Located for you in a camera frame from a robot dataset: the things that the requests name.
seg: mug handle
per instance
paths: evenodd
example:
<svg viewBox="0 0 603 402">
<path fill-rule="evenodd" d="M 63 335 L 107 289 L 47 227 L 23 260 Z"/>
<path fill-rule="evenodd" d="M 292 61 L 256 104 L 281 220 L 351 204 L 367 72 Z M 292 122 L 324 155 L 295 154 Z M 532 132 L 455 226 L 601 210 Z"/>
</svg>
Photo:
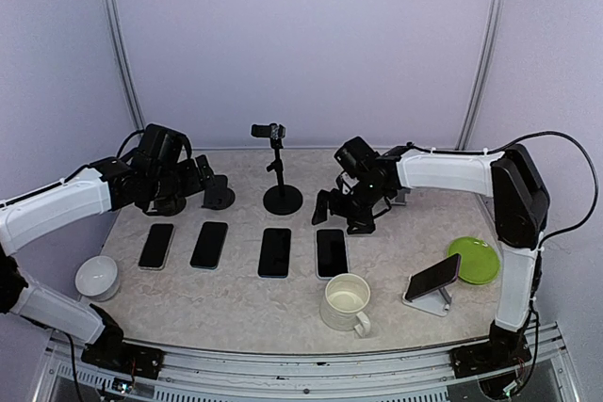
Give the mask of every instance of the mug handle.
<svg viewBox="0 0 603 402">
<path fill-rule="evenodd" d="M 364 314 L 362 311 L 356 314 L 356 317 L 358 318 L 360 323 L 356 324 L 354 326 L 354 329 L 358 333 L 358 336 L 364 338 L 370 333 L 370 320 L 368 319 L 367 315 Z"/>
</svg>

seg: robotic arm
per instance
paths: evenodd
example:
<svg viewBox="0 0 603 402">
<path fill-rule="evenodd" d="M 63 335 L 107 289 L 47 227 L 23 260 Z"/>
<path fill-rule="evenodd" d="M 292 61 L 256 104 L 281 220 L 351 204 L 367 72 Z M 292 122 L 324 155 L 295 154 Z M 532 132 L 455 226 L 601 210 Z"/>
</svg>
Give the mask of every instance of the robotic arm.
<svg viewBox="0 0 603 402">
<path fill-rule="evenodd" d="M 503 260 L 497 315 L 488 343 L 453 349 L 453 367 L 457 377 L 466 377 L 513 366 L 519 358 L 528 361 L 524 332 L 540 281 L 539 241 L 550 199 L 526 148 L 515 144 L 498 153 L 449 153 L 408 143 L 379 154 L 356 137 L 335 159 L 344 171 L 336 189 L 318 193 L 312 222 L 325 221 L 329 211 L 347 219 L 349 234 L 373 233 L 375 219 L 391 209 L 390 201 L 402 189 L 434 187 L 494 198 Z M 385 208 L 373 214 L 378 201 Z"/>
<path fill-rule="evenodd" d="M 178 162 L 182 149 L 187 158 Z M 67 179 L 0 202 L 0 313 L 13 313 L 84 341 L 84 362 L 156 378 L 160 350 L 122 342 L 123 331 L 101 308 L 85 305 L 34 280 L 11 257 L 33 240 L 80 218 L 135 204 L 149 216 L 173 216 L 186 197 L 213 184 L 204 155 L 193 159 L 185 135 L 150 124 L 123 158 L 84 166 Z"/>
</svg>

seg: white bowl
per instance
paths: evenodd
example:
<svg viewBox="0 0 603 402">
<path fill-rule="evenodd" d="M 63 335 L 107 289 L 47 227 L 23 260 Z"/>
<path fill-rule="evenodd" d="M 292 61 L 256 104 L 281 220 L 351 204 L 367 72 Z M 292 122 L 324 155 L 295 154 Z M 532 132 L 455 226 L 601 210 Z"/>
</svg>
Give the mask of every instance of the white bowl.
<svg viewBox="0 0 603 402">
<path fill-rule="evenodd" d="M 108 256 L 88 259 L 77 270 L 75 287 L 82 296 L 91 300 L 109 300 L 120 288 L 117 264 Z"/>
</svg>

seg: green plate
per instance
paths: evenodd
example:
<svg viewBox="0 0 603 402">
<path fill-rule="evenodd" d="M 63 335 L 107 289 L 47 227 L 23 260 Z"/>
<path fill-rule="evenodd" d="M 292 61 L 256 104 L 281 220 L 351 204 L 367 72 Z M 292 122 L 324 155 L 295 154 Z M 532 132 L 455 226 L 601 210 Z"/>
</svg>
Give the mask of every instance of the green plate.
<svg viewBox="0 0 603 402">
<path fill-rule="evenodd" d="M 460 237 L 448 247 L 448 256 L 456 253 L 461 255 L 461 280 L 471 284 L 487 284 L 497 278 L 500 260 L 494 249 L 483 240 Z"/>
</svg>

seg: white wall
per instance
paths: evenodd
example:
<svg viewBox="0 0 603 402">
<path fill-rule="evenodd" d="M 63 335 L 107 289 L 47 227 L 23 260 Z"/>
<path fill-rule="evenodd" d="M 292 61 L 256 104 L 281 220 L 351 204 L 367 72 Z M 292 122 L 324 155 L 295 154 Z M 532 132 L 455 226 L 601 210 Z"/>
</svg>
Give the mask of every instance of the white wall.
<svg viewBox="0 0 603 402">
<path fill-rule="evenodd" d="M 584 144 L 603 173 L 603 0 L 505 0 L 472 145 L 558 129 Z M 526 142 L 550 191 L 553 231 L 580 219 L 593 184 L 579 152 L 557 138 Z M 538 307 L 558 320 L 589 401 L 603 390 L 602 210 L 552 239 Z"/>
<path fill-rule="evenodd" d="M 101 0 L 0 0 L 0 199 L 116 152 L 131 130 Z M 113 216 L 89 218 L 17 254 L 35 278 L 76 297 Z M 48 333 L 0 314 L 0 399 L 25 400 Z"/>
<path fill-rule="evenodd" d="M 490 0 L 118 0 L 148 121 L 196 147 L 452 146 Z"/>
</svg>

